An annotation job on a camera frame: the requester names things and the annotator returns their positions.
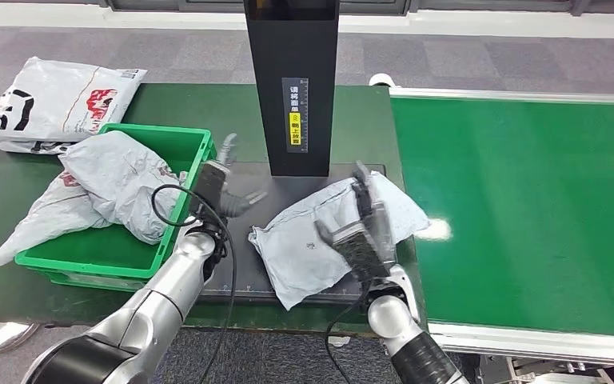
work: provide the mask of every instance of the gray carpet floor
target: gray carpet floor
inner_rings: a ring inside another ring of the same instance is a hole
[[[0,94],[35,55],[147,69],[146,82],[254,82],[243,31],[0,27]],[[342,34],[337,83],[366,84],[378,72],[407,87],[614,94],[614,40]],[[19,382],[36,355],[82,330],[41,330],[0,354],[0,383]],[[155,382],[197,380],[216,340],[183,329]],[[335,355],[357,383],[398,382],[377,340],[355,338]],[[230,332],[208,382],[344,381],[317,336]]]

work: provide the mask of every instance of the table edge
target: table edge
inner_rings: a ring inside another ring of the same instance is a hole
[[[389,88],[390,98],[472,98],[538,102],[612,102],[614,94],[554,94],[507,90],[441,90],[433,88]]]
[[[429,322],[429,331],[452,352],[614,365],[614,336],[545,330],[518,330]]]

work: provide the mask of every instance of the wrinkled plastic bag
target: wrinkled plastic bag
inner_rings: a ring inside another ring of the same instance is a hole
[[[0,247],[0,266],[23,250],[87,228],[111,225],[96,210],[88,192],[68,172],[62,172],[31,206],[27,216]]]
[[[30,58],[0,97],[0,148],[63,152],[55,142],[80,142],[120,122],[145,73]]]
[[[251,229],[248,240],[262,257],[286,310],[335,285],[352,270],[319,238],[314,222],[322,220],[337,230],[359,220],[353,182],[354,178],[335,182],[286,208],[266,228]],[[371,183],[385,204],[395,244],[429,226],[425,212],[385,176],[373,171]]]
[[[161,241],[166,224],[152,211],[151,195],[159,186],[179,184],[179,180],[154,151],[115,130],[87,138],[59,158],[90,192],[93,208],[103,218],[123,224],[143,242]],[[159,192],[159,212],[168,217],[180,193],[174,189]]]

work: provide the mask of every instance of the black vertical column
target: black vertical column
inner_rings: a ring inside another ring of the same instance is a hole
[[[339,0],[244,0],[274,176],[328,176]]]

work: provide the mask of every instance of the black cable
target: black cable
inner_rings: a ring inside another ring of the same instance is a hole
[[[324,333],[324,345],[326,347],[326,352],[329,354],[329,358],[330,360],[333,362],[333,364],[335,364],[335,367],[337,368],[338,371],[340,371],[340,374],[342,375],[343,378],[345,378],[345,381],[347,382],[347,384],[352,384],[352,381],[349,380],[349,376],[346,374],[346,372],[342,369],[342,367],[340,366],[340,364],[337,363],[337,360],[335,359],[335,357],[333,356],[333,353],[330,351],[330,346],[328,343],[328,337],[330,336],[330,331],[333,329],[333,326],[335,326],[335,324],[337,322],[340,321],[340,319],[345,316],[346,314],[348,314],[349,312],[351,312],[354,308],[358,307],[361,305],[361,303],[364,301],[364,299],[366,298],[366,295],[369,293],[370,287],[372,285],[372,282],[370,280],[368,280],[367,282],[363,282],[361,284],[361,296],[359,296],[359,298],[353,302],[352,304],[349,304],[349,306],[347,308],[345,308],[342,312],[340,312],[328,325],[328,327],[326,328],[326,332]]]
[[[213,215],[217,216],[217,212],[215,212],[213,210],[213,208],[210,205],[208,205],[208,203],[205,202],[203,200],[203,198],[201,198],[198,194],[195,194],[191,190],[188,190],[184,186],[179,186],[178,184],[164,184],[162,186],[157,187],[157,189],[154,190],[154,192],[152,192],[152,196],[151,196],[150,202],[152,203],[152,210],[154,211],[154,214],[157,215],[159,220],[161,220],[162,222],[168,224],[169,226],[174,226],[176,228],[180,228],[180,227],[183,227],[183,226],[191,226],[192,224],[194,224],[197,221],[197,218],[192,218],[192,220],[189,221],[189,222],[187,222],[187,221],[184,221],[184,222],[171,222],[168,218],[165,218],[163,216],[163,214],[161,214],[161,212],[159,212],[159,210],[157,209],[157,194],[159,192],[161,192],[162,190],[167,190],[167,189],[180,190],[182,192],[185,192],[191,198],[196,198],[201,204],[203,204],[208,209],[209,212],[212,212]],[[220,220],[220,225],[222,227],[226,228],[226,226],[223,225],[223,222],[222,222],[222,220],[220,219],[219,216],[217,216],[217,219]]]
[[[197,218],[193,218],[191,220],[191,223],[171,222],[170,220],[165,219],[163,215],[161,215],[161,213],[157,209],[156,195],[159,191],[169,189],[169,188],[185,192],[191,198],[197,199],[209,211],[210,215],[213,216],[213,218],[217,221],[217,224],[220,225],[220,228],[222,228],[222,230],[225,231],[225,237],[227,238],[227,241],[229,242],[228,254],[231,254],[232,256],[232,291],[231,291],[231,294],[229,295],[229,307],[227,308],[227,316],[225,318],[225,323],[222,326],[222,329],[220,330],[220,338],[218,338],[217,340],[217,345],[215,346],[213,355],[210,357],[210,360],[208,361],[208,364],[206,365],[205,370],[203,371],[203,375],[201,376],[201,378],[199,378],[198,384],[202,384],[203,381],[205,380],[205,377],[210,372],[210,368],[213,366],[213,362],[215,361],[215,358],[217,357],[217,353],[220,351],[220,348],[222,347],[222,342],[225,340],[225,335],[227,334],[227,329],[229,328],[229,321],[232,318],[234,298],[237,295],[237,257],[236,257],[236,254],[234,253],[234,242],[232,240],[232,234],[229,232],[229,229],[227,228],[225,221],[222,220],[220,215],[217,214],[217,212],[207,202],[205,202],[201,196],[199,196],[197,193],[193,192],[192,190],[189,190],[185,188],[184,186],[179,186],[177,184],[164,184],[162,186],[159,186],[156,190],[154,190],[154,192],[152,193],[152,198],[151,198],[152,210],[154,211],[154,214],[156,214],[157,217],[161,219],[164,223],[171,225],[171,226],[175,226],[175,227],[189,226],[191,224],[194,224],[194,222],[197,221]]]

